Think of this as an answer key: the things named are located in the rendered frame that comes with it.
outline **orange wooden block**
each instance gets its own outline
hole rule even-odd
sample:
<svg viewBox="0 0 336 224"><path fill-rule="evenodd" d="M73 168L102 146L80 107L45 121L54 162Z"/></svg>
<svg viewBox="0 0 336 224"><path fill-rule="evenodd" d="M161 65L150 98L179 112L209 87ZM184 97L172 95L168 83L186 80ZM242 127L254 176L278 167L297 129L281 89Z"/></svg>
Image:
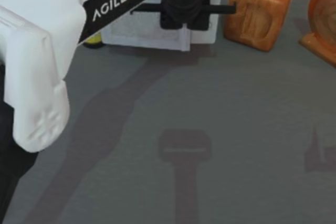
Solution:
<svg viewBox="0 0 336 224"><path fill-rule="evenodd" d="M308 20L311 33L300 43L336 66L336 0L310 0Z"/></svg>
<svg viewBox="0 0 336 224"><path fill-rule="evenodd" d="M269 51L276 42L291 0L229 0L237 13L224 16L225 38Z"/></svg>

